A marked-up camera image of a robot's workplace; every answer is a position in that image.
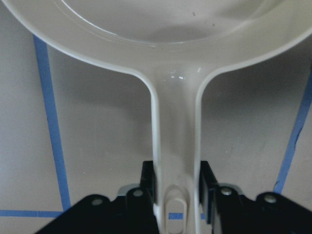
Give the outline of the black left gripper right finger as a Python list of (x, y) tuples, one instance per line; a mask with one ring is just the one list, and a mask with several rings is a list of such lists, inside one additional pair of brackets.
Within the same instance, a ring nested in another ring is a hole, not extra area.
[(207, 161), (200, 162), (199, 201), (213, 234), (244, 233), (240, 195), (236, 189), (218, 183)]

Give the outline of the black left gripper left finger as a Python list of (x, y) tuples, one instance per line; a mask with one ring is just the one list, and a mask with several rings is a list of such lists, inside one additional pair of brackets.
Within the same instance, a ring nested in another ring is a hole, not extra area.
[(126, 219), (130, 234), (156, 234), (154, 214), (155, 173), (152, 161), (144, 161), (139, 186), (130, 189), (125, 198)]

